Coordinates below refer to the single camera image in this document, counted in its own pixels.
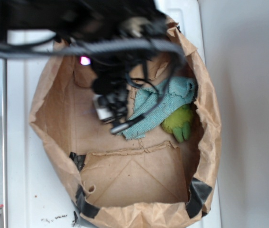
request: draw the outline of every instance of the cable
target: cable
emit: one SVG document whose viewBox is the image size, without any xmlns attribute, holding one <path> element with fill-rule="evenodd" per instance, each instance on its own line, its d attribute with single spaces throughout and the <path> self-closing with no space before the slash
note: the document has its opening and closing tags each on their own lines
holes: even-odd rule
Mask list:
<svg viewBox="0 0 269 228">
<path fill-rule="evenodd" d="M 186 60 L 183 50 L 177 44 L 173 44 L 166 40 L 142 38 L 133 39 L 116 39 L 112 41 L 103 41 L 97 43 L 77 42 L 76 46 L 66 47 L 59 51 L 33 51 L 30 48 L 14 48 L 11 45 L 0 44 L 0 58 L 32 58 L 32 57 L 49 57 L 49 56 L 88 56 L 90 58 L 117 54 L 130 51 L 149 52 L 156 49 L 159 52 L 175 53 L 177 62 L 183 65 Z"/>
<path fill-rule="evenodd" d="M 15 50 L 34 48 L 34 47 L 49 43 L 57 38 L 58 38 L 58 35 L 54 35 L 42 41 L 37 41 L 37 42 L 29 43 L 29 44 L 21 44 L 21 45 L 6 44 L 6 43 L 0 42 L 0 48 L 3 48 L 3 49 L 13 48 Z"/>
<path fill-rule="evenodd" d="M 175 63 L 174 59 L 175 59 L 175 56 L 171 54 L 171 57 L 172 57 L 172 60 L 171 62 L 173 63 L 173 65 L 171 66 L 171 71 L 167 77 L 167 81 L 163 87 L 163 90 L 162 90 L 162 95 L 159 96 L 158 98 L 158 103 L 156 105 L 154 105 L 150 110 L 148 110 L 147 112 L 139 115 L 138 117 L 136 117 L 135 119 L 133 120 L 127 120 L 126 122 L 116 126 L 116 127 L 113 127 L 110 129 L 110 133 L 111 134 L 117 134 L 119 132 L 122 132 L 128 128 L 130 128 L 131 126 L 137 124 L 138 122 L 140 122 L 141 120 L 143 120 L 148 114 L 150 114 L 154 109 L 156 109 L 160 104 L 161 102 L 163 101 L 164 99 L 164 96 L 168 90 L 168 87 L 169 87 L 169 83 L 174 75 L 174 73 L 176 72 L 176 70 L 178 69 L 178 64 Z"/>
<path fill-rule="evenodd" d="M 158 95 L 160 94 L 160 93 L 159 93 L 159 90 L 157 89 L 157 87 L 155 87 L 154 84 L 152 84 L 151 82 L 149 82 L 149 81 L 147 81 L 147 80 L 145 80 L 145 79 L 143 79 L 143 78 L 131 78 L 131 80 L 143 81 L 143 82 L 149 84 L 149 85 L 156 91 L 156 93 L 157 93 Z"/>
<path fill-rule="evenodd" d="M 126 71 L 125 72 L 125 78 L 127 80 L 127 83 L 130 86 L 134 87 L 134 88 L 137 88 L 137 89 L 142 88 L 142 86 L 143 86 L 142 84 L 138 84 L 138 83 L 134 82 L 135 79 L 130 77 L 130 75 L 129 75 L 129 71 L 130 71 L 129 63 L 126 62 L 125 65 L 126 65 L 126 67 L 125 67 L 125 71 Z M 144 81 L 144 82 L 150 84 L 152 87 L 154 87 L 154 85 L 152 85 L 150 82 L 148 82 L 148 70 L 147 70 L 147 61 L 146 60 L 144 60 L 142 62 L 142 68 L 143 68 L 144 80 L 141 79 L 141 78 L 136 78 L 136 80 Z"/>
<path fill-rule="evenodd" d="M 100 60 L 100 59 L 98 59 L 96 57 L 92 57 L 92 59 L 94 61 L 96 61 L 97 63 L 100 63 L 100 64 L 102 64 L 104 66 L 107 66 L 107 67 L 116 67 L 116 66 L 120 66 L 121 65 L 119 63 L 108 63 L 108 62 L 104 62 L 104 61 L 102 61 L 102 60 Z"/>
</svg>

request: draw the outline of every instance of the pink light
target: pink light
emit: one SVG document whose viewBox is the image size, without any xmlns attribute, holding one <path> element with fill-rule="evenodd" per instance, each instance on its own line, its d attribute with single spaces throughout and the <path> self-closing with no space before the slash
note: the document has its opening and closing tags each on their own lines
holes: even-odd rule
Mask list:
<svg viewBox="0 0 269 228">
<path fill-rule="evenodd" d="M 90 61 L 90 59 L 88 57 L 82 56 L 80 63 L 82 65 L 84 65 L 84 66 L 87 66 L 87 65 L 90 65 L 91 64 L 91 61 Z"/>
</svg>

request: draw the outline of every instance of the microfiber cloth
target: microfiber cloth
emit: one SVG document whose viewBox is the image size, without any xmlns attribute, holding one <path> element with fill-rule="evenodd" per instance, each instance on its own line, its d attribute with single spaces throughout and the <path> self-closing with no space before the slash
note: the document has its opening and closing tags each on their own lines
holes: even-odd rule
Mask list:
<svg viewBox="0 0 269 228">
<path fill-rule="evenodd" d="M 156 88 L 161 94 L 167 79 Z M 193 101 L 196 91 L 196 81 L 193 78 L 174 76 L 169 83 L 168 91 L 163 101 L 143 120 L 121 132 L 127 140 L 145 137 L 145 133 L 160 125 L 170 114 L 185 104 Z M 134 100 L 134 114 L 129 118 L 135 119 L 146 113 L 157 104 L 158 94 L 152 87 L 137 91 Z"/>
</svg>

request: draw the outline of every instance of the black tape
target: black tape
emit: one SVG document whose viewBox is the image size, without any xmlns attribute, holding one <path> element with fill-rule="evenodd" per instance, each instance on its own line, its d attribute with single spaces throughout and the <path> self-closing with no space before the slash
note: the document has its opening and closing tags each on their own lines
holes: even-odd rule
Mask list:
<svg viewBox="0 0 269 228">
<path fill-rule="evenodd" d="M 73 211 L 73 215 L 74 215 L 74 223 L 76 224 L 77 223 L 77 213 L 75 211 Z"/>
<path fill-rule="evenodd" d="M 69 155 L 69 158 L 72 159 L 72 161 L 77 166 L 77 169 L 79 171 L 81 171 L 83 167 L 85 166 L 84 161 L 85 161 L 86 155 L 77 155 L 76 153 L 71 152 Z"/>
<path fill-rule="evenodd" d="M 78 186 L 77 194 L 77 208 L 81 213 L 83 213 L 85 216 L 94 219 L 95 216 L 98 214 L 100 208 L 91 205 L 90 203 L 86 202 L 85 193 L 83 191 L 82 186 Z"/>
<path fill-rule="evenodd" d="M 211 186 L 196 178 L 192 179 L 190 184 L 191 198 L 186 205 L 186 210 L 190 218 L 199 214 L 211 191 Z"/>
<path fill-rule="evenodd" d="M 180 29 L 180 25 L 177 26 L 177 29 L 178 29 L 178 31 L 179 31 L 180 33 L 182 33 L 182 32 L 181 32 L 181 29 Z"/>
</svg>

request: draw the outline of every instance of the paper bag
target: paper bag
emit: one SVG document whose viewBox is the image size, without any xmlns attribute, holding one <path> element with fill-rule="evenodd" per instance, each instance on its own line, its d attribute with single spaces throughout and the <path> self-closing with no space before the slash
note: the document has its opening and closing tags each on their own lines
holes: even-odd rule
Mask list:
<svg viewBox="0 0 269 228">
<path fill-rule="evenodd" d="M 197 48 L 177 23 L 169 19 L 167 25 L 167 37 L 182 46 L 188 61 L 178 75 L 198 83 L 186 142 L 160 126 L 138 140 L 111 135 L 93 106 L 95 75 L 78 57 L 51 58 L 40 77 L 30 124 L 81 216 L 98 227 L 184 228 L 211 210 L 221 153 L 217 98 Z M 162 53 L 148 63 L 155 85 L 167 77 L 169 61 Z M 143 77 L 140 66 L 131 75 Z M 130 115 L 135 93 L 131 89 Z"/>
</svg>

